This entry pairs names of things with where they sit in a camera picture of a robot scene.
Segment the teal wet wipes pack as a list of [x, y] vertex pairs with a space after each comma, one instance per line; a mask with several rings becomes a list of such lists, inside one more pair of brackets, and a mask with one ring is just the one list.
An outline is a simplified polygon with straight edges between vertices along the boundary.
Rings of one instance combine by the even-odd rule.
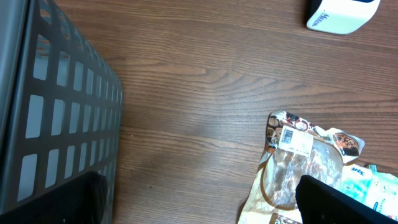
[[368, 165], [372, 179], [366, 194], [365, 205], [397, 221], [397, 177], [377, 171], [374, 164]]

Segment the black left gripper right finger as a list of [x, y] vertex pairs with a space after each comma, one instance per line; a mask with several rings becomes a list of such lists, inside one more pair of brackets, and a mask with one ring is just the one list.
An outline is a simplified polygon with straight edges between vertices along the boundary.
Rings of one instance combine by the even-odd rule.
[[303, 224], [397, 224], [310, 175], [301, 177], [295, 198]]

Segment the green tissue pack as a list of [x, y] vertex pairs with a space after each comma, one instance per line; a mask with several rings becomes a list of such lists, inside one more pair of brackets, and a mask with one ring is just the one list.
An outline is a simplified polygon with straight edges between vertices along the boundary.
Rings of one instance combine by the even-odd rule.
[[345, 195], [365, 203], [373, 172], [365, 167], [352, 164], [344, 166], [339, 191]]

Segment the brown white snack bag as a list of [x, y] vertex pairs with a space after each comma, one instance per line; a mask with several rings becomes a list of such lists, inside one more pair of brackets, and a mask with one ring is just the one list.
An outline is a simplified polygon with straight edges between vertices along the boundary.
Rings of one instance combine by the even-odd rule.
[[286, 111], [267, 120], [266, 143], [238, 223], [301, 223], [295, 198], [303, 175], [338, 188], [343, 169], [365, 142], [340, 129], [323, 129]]

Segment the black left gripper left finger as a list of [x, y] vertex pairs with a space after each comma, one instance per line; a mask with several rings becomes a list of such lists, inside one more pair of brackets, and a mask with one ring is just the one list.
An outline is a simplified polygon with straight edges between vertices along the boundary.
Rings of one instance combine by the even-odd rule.
[[1, 224], [101, 223], [106, 210], [106, 177], [87, 172], [1, 215]]

